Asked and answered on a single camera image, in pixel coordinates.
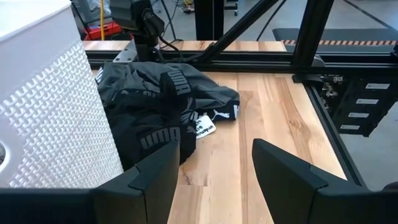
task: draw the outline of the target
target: concrete floor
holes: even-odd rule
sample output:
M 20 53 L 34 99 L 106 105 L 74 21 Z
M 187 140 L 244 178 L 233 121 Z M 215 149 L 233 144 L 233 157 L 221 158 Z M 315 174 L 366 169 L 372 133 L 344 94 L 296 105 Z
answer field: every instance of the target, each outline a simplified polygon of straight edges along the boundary
M 165 1 L 170 13 L 172 13 L 175 0 Z M 351 2 L 398 29 L 398 0 L 351 0 Z M 226 11 L 224 32 L 232 27 L 255 3 L 257 3 L 257 0 L 240 0 L 238 16 L 234 16 L 233 11 Z M 255 40 L 277 5 L 278 3 L 246 30 L 238 40 Z M 270 23 L 261 40 L 275 40 L 272 34 L 274 28 L 299 28 L 305 5 L 306 0 L 288 0 Z M 159 16 L 167 22 L 164 11 Z M 177 38 L 183 40 L 196 39 L 194 14 L 186 15 L 177 9 L 173 24 Z M 371 29 L 384 27 L 343 0 L 335 0 L 326 28 Z M 170 28 L 168 28 L 165 38 L 167 40 L 173 39 Z M 341 135 L 354 163 L 371 190 L 381 190 L 386 184 L 398 181 L 397 133 L 398 105 L 394 105 L 369 138 L 349 134 Z

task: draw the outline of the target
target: black metal frame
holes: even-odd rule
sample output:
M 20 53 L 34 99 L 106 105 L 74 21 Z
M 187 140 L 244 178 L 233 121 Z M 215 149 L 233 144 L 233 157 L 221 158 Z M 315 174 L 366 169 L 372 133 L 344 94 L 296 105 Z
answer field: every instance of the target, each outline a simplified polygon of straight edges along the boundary
M 363 179 L 345 149 L 323 103 L 319 99 L 314 83 L 306 82 L 306 79 L 313 80 L 311 78 L 312 75 L 320 74 L 363 75 L 365 73 L 382 73 L 383 75 L 393 76 L 396 75 L 398 70 L 397 57 L 390 53 L 318 53 L 325 66 L 312 66 L 333 0 L 308 0 L 294 53 L 224 51 L 229 44 L 277 1 L 260 0 L 219 41 L 211 44 L 206 50 L 182 50 L 181 54 L 185 58 L 184 62 L 204 72 L 295 74 L 294 80 L 295 82 L 303 82 L 348 180 L 364 186 Z M 87 50 L 86 53 L 91 67 L 96 69 L 104 62 L 112 61 L 119 52 Z M 179 57 L 178 53 L 169 50 L 163 50 L 162 55 L 165 60 L 171 61 Z

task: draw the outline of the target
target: wooden tabletop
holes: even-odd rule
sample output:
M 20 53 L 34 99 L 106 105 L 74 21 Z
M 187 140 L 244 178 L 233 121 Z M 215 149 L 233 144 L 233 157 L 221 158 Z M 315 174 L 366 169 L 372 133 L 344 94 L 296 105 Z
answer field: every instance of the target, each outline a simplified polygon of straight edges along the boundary
M 210 42 L 185 41 L 180 49 Z M 122 50 L 128 42 L 85 42 L 86 49 Z M 227 50 L 285 51 L 280 42 L 234 42 Z M 238 120 L 216 123 L 199 139 L 179 170 L 169 224 L 273 223 L 251 159 L 252 141 L 262 138 L 345 178 L 303 85 L 289 74 L 205 72 L 219 85 L 239 91 Z

